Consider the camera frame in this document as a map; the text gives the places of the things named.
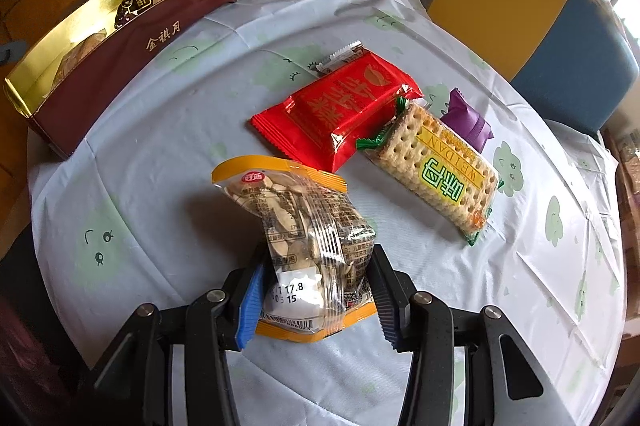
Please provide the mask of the orange seed packet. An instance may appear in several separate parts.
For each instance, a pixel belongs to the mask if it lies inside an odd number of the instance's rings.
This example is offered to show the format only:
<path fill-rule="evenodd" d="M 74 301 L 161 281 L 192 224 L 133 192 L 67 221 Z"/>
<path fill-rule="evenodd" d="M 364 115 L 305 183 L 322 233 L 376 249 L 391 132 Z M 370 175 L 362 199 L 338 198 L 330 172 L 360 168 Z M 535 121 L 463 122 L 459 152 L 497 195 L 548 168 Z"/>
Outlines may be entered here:
<path fill-rule="evenodd" d="M 364 271 L 376 233 L 341 177 L 246 155 L 217 165 L 212 181 L 262 221 L 276 278 L 264 285 L 259 335 L 309 344 L 375 313 Z"/>

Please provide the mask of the green cracker packet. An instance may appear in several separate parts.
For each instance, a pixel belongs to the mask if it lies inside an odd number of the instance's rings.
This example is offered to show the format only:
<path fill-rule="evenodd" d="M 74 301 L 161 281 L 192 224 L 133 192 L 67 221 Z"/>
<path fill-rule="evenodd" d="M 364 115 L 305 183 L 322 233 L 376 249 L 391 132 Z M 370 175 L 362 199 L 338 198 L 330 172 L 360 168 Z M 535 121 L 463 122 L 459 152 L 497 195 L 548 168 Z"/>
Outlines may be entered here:
<path fill-rule="evenodd" d="M 475 244 L 502 186 L 499 173 L 417 100 L 398 97 L 395 117 L 356 149 Z"/>

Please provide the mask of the purple snack packet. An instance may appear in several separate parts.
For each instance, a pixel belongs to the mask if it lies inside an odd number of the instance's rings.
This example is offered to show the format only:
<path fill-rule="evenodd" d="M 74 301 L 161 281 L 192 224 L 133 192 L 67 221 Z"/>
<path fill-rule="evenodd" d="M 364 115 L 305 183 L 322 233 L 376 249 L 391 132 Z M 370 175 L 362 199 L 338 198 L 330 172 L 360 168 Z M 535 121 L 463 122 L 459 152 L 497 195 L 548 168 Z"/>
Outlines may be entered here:
<path fill-rule="evenodd" d="M 459 89 L 450 92 L 447 112 L 440 120 L 479 153 L 494 137 L 491 125 L 464 99 Z"/>

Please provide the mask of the large red snack packet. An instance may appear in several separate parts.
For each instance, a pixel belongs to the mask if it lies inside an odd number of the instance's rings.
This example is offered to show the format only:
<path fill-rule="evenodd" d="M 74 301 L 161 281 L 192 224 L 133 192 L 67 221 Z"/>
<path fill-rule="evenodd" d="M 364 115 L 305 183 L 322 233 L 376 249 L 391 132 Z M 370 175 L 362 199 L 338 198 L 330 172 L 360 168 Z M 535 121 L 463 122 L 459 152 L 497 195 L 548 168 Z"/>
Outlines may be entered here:
<path fill-rule="evenodd" d="M 396 115 L 399 97 L 423 92 L 411 76 L 369 50 L 250 118 L 286 157 L 335 172 Z"/>

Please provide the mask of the clear orange pastry packet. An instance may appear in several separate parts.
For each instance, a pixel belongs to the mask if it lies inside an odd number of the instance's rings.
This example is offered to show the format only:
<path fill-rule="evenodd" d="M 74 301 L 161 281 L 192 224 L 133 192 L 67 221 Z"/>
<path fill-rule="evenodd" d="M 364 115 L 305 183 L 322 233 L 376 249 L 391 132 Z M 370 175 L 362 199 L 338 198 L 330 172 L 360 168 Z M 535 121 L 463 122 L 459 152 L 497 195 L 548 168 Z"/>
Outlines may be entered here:
<path fill-rule="evenodd" d="M 58 65 L 58 70 L 53 78 L 52 88 L 55 89 L 88 54 L 102 43 L 106 36 L 106 30 L 101 29 L 94 34 L 90 34 L 90 36 L 77 43 L 68 51 L 62 57 L 60 65 Z"/>

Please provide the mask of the cloud print tablecloth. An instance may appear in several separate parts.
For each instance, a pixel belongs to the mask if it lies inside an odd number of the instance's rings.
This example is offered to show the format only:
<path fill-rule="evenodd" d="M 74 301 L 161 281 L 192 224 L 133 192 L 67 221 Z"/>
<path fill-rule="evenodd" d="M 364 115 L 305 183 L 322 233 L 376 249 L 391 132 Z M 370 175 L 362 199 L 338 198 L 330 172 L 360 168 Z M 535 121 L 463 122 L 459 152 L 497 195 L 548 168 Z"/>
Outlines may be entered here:
<path fill-rule="evenodd" d="M 29 172 L 52 307 L 88 364 L 169 310 L 183 404 L 215 425 L 397 425 L 471 403 L 452 316 L 524 422 L 587 425 L 626 313 L 616 160 L 549 123 L 418 0 L 173 0 L 70 158 Z"/>

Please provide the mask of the wooden side table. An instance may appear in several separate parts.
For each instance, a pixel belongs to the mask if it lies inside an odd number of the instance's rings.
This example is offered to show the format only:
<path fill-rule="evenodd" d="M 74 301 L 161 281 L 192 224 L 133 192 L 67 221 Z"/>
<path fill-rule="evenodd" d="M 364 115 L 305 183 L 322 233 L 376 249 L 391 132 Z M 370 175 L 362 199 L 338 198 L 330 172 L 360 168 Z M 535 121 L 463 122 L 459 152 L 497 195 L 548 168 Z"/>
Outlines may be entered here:
<path fill-rule="evenodd" d="M 615 173 L 620 229 L 628 277 L 628 287 L 639 287 L 639 147 L 633 138 L 616 139 L 604 128 L 606 148 L 618 162 Z"/>

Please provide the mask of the gold tin box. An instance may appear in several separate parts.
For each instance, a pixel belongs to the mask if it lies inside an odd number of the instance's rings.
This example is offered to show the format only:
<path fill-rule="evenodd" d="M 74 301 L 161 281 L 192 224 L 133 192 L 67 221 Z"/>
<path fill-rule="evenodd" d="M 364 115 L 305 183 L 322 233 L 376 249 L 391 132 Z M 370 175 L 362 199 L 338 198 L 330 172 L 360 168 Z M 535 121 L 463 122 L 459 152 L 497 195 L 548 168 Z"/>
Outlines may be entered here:
<path fill-rule="evenodd" d="M 235 0 L 163 0 L 115 29 L 122 0 L 89 0 L 41 38 L 4 80 L 29 126 L 68 158 L 111 101 L 160 51 L 216 8 Z M 62 57 L 90 34 L 107 36 L 55 88 Z"/>

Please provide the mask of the grey yellow blue headboard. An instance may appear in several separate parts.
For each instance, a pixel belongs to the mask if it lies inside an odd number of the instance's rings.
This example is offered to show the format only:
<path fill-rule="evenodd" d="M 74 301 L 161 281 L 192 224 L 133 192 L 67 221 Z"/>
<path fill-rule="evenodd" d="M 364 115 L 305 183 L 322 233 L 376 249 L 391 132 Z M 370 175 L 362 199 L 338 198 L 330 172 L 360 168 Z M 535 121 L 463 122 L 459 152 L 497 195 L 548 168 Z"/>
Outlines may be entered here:
<path fill-rule="evenodd" d="M 511 83 L 544 119 L 605 126 L 638 65 L 599 0 L 421 0 L 438 26 Z"/>

